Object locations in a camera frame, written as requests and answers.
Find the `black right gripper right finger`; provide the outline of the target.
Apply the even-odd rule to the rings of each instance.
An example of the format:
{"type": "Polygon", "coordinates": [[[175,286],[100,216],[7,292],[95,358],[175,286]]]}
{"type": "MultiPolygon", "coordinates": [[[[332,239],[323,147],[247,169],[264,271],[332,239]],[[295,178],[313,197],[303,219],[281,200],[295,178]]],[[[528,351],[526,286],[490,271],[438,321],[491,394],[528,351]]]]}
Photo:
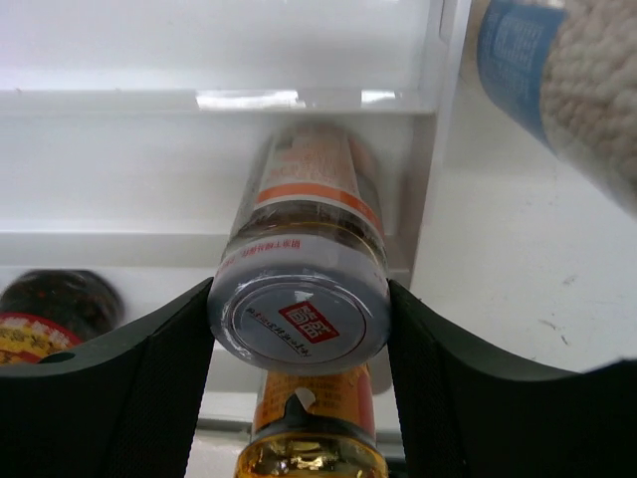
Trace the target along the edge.
{"type": "Polygon", "coordinates": [[[632,477],[636,363],[588,372],[504,351],[389,285],[388,352],[411,477],[632,477]]]}

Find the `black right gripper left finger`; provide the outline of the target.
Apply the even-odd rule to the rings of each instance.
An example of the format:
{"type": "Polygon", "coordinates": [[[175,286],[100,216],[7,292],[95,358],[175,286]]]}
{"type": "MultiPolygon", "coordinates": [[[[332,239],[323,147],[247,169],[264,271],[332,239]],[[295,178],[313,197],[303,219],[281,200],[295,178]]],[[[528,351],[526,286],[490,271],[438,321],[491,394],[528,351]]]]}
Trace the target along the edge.
{"type": "Polygon", "coordinates": [[[214,345],[211,284],[67,353],[2,366],[2,476],[184,476],[214,345]]]}

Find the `red lid dark bottle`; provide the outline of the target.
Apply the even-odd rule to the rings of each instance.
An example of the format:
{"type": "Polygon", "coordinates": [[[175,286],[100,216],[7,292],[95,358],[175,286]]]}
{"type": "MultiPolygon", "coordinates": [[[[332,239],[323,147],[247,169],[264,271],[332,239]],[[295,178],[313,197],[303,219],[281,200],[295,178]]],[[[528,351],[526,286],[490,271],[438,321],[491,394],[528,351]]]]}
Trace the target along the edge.
{"type": "Polygon", "coordinates": [[[38,363],[116,328],[124,304],[89,270],[28,271],[1,293],[1,363],[38,363]]]}

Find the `red lid amber bottle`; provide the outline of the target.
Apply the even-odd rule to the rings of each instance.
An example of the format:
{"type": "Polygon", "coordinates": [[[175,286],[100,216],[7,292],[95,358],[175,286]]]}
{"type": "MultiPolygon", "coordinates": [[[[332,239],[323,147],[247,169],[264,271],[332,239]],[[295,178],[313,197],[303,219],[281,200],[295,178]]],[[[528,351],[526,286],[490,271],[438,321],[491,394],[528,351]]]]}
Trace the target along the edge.
{"type": "Polygon", "coordinates": [[[319,376],[266,372],[234,475],[387,477],[368,366],[319,376]]]}

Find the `grey lid small jar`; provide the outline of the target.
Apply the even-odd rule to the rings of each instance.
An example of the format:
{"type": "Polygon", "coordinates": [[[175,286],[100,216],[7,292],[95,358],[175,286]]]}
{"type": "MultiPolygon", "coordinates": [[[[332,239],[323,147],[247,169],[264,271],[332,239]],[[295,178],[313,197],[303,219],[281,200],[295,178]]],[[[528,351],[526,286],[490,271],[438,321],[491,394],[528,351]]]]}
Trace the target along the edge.
{"type": "Polygon", "coordinates": [[[254,161],[210,288],[214,338],[254,366],[330,374],[390,333],[378,167],[351,130],[304,121],[254,161]]]}

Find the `blue label spice jar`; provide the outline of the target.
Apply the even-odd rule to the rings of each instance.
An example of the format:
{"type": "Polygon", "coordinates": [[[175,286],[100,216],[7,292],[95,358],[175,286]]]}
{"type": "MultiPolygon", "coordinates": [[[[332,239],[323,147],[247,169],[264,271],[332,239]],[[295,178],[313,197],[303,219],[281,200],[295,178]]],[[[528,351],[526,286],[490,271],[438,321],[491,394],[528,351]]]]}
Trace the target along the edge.
{"type": "Polygon", "coordinates": [[[636,213],[636,4],[474,1],[471,88],[636,213]]]}

